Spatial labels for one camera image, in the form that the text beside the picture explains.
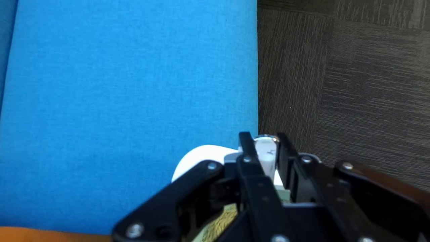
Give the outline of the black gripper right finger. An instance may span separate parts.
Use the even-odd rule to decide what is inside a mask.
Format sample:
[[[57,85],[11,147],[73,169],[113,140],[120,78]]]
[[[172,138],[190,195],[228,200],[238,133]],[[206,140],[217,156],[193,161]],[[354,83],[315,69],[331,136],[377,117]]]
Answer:
[[[289,210],[305,223],[305,235],[330,242],[357,242],[359,210],[350,187],[318,159],[300,155],[284,133],[277,137],[280,177],[291,191]]]

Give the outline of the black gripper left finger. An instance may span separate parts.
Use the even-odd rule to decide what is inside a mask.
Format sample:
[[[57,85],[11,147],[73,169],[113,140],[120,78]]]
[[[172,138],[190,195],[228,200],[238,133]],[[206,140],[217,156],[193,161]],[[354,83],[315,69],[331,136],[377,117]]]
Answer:
[[[291,242],[284,208],[273,181],[265,175],[249,132],[240,133],[242,155],[237,164],[245,208],[257,242]]]

